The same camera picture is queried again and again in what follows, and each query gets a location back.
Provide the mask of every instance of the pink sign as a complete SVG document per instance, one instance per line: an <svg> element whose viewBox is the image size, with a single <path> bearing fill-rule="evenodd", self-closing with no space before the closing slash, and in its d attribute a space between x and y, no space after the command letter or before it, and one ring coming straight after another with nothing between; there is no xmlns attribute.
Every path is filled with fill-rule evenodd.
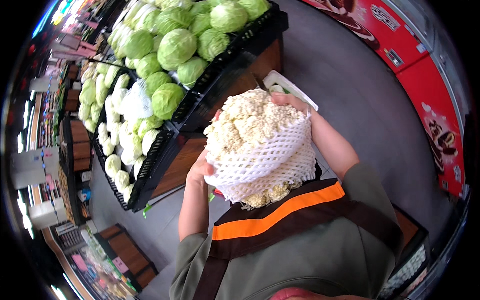
<svg viewBox="0 0 480 300"><path fill-rule="evenodd" d="M128 267L126 264L123 263L123 261L120 259L120 257L116 257L115 259L112 260L113 264L117 267L117 269L120 271L120 273L125 273L128 271Z"/></svg>
<svg viewBox="0 0 480 300"><path fill-rule="evenodd" d="M80 269L80 271L84 271L84 272L87 271L87 265L85 264L85 261L81 255L74 254L72 255L72 259L77 265L77 267Z"/></svg>

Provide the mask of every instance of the hand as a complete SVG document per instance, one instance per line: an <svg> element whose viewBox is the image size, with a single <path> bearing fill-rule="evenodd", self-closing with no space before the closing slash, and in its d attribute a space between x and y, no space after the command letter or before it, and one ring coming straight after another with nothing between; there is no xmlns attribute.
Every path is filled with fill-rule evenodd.
<svg viewBox="0 0 480 300"><path fill-rule="evenodd" d="M296 110L299 110L307 115L309 105L308 103L303 102L292 94L284 94L279 92L272 93L272 102L277 105L292 105Z"/></svg>
<svg viewBox="0 0 480 300"><path fill-rule="evenodd" d="M207 160L205 159L207 152L207 149L204 149L202 153L200 153L187 174L187 181L204 183L204 176L213 175L213 166L207 163Z"/></svg>

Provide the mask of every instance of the apron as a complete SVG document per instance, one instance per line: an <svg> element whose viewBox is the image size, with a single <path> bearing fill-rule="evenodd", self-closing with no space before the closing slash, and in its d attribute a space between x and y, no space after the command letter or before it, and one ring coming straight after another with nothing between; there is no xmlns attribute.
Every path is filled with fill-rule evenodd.
<svg viewBox="0 0 480 300"><path fill-rule="evenodd" d="M236 203L223 214L214 224L210 252L193 300L215 300L231 259L265 249L338 217L374 235L398 261L403 233L394 221L363 202L348 199L336 178L315 180L268 206L247 211Z"/></svg>

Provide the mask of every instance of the white plastic container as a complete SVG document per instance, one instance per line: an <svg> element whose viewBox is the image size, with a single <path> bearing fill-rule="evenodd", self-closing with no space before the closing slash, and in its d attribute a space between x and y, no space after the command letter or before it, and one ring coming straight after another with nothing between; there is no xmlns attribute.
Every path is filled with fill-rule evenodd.
<svg viewBox="0 0 480 300"><path fill-rule="evenodd" d="M264 78L264 84L266 88L277 84L290 94L298 97L303 102L307 102L315 111L318 111L318 105L313 102L302 90L300 90L293 82L288 80L285 76L275 70L271 70L270 73Z"/></svg>

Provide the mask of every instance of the gray floor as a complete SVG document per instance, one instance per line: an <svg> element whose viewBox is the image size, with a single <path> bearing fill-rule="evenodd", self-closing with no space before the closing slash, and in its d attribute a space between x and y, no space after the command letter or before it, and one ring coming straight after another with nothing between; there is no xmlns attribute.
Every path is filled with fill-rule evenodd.
<svg viewBox="0 0 480 300"><path fill-rule="evenodd" d="M373 165L391 201L438 238L451 212L439 191L432 155L420 120L386 65L335 20L299 1L276 0L289 14L284 33L284 75L310 96L319 112L351 142L361 160ZM318 154L322 178L335 176ZM123 224L160 274L140 294L168 299L178 245L183 190L155 205L144 219L124 212L95 159L92 217L98 230ZM210 203L210 226L229 205Z"/></svg>

